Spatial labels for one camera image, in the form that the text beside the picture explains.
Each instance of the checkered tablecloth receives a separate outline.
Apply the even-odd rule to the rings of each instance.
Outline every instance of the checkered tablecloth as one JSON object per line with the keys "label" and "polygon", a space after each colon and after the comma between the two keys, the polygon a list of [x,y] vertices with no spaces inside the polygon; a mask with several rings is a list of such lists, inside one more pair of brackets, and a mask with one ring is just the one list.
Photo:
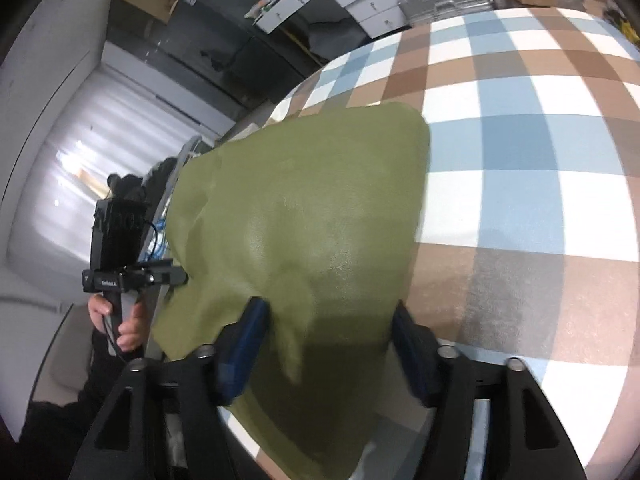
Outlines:
{"label": "checkered tablecloth", "polygon": [[[431,160],[408,307],[475,359],[522,357],[590,480],[616,478],[640,442],[639,60],[583,12],[483,12],[335,59],[268,121],[386,101],[422,112]],[[477,408],[470,480],[486,431]],[[409,480],[432,414],[393,353],[378,412],[353,478]]]}

